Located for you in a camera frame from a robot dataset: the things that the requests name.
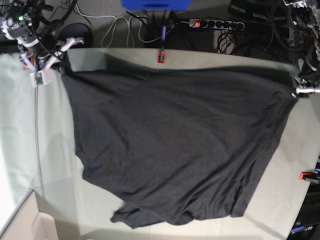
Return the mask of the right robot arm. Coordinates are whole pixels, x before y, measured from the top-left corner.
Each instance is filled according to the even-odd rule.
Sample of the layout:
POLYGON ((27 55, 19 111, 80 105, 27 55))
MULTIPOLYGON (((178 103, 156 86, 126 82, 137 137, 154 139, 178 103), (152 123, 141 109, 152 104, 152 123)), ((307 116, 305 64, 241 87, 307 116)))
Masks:
POLYGON ((24 66, 36 72, 44 64, 63 62, 64 51, 58 49, 54 33, 62 28, 77 4, 71 1, 60 19, 48 20, 43 11, 52 12, 54 7, 44 0, 13 0, 4 14, 0 29, 8 40, 16 41, 19 59, 24 66))

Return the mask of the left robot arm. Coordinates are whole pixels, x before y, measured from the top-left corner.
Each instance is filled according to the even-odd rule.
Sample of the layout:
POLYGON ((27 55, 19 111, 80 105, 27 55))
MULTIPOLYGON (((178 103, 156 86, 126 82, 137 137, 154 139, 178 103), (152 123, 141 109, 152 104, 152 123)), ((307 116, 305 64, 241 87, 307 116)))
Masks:
POLYGON ((318 0, 285 0, 291 22, 300 32, 304 56, 298 59, 295 94, 320 93, 320 2, 318 0))

